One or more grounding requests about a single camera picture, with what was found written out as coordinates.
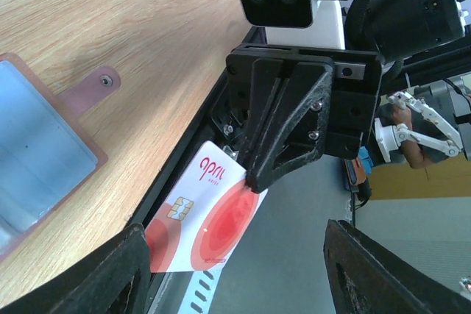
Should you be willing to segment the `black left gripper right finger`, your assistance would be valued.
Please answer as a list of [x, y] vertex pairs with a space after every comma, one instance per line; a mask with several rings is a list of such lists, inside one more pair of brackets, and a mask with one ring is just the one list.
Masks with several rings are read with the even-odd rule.
[[469, 313], [470, 300], [343, 220], [327, 222], [324, 259], [337, 313]]

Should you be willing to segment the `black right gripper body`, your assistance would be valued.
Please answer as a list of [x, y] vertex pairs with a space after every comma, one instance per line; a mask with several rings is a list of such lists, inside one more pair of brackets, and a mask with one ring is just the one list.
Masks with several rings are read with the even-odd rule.
[[222, 93], [210, 109], [215, 129], [233, 149], [241, 147], [248, 119], [252, 64], [259, 58], [333, 61], [330, 114], [323, 154], [354, 159], [367, 144], [375, 120], [383, 58], [377, 52], [245, 43], [226, 58]]

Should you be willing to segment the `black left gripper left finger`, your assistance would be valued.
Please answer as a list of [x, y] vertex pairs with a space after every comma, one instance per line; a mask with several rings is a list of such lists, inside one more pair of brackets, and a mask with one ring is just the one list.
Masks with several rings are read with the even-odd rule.
[[150, 283], [142, 224], [131, 224], [2, 313], [144, 313]]

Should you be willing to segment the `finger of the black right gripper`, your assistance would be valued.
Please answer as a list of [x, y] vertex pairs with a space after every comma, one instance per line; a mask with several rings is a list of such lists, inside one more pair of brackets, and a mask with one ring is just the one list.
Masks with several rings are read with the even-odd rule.
[[241, 143], [241, 165], [246, 169], [246, 181], [255, 181], [255, 158], [263, 127], [277, 95], [278, 74], [283, 61], [259, 58], [252, 64], [248, 120]]
[[318, 160], [325, 149], [333, 61], [330, 58], [282, 61], [277, 95], [259, 140], [255, 181], [246, 181], [255, 193]]

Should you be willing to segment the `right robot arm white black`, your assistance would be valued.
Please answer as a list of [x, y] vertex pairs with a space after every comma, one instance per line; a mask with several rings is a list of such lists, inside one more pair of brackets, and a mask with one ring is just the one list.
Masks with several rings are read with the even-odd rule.
[[464, 37], [464, 0], [240, 0], [265, 32], [226, 59], [233, 139], [245, 183], [259, 193], [328, 154], [362, 146], [389, 161], [403, 141], [454, 156], [459, 133], [393, 89], [406, 58]]

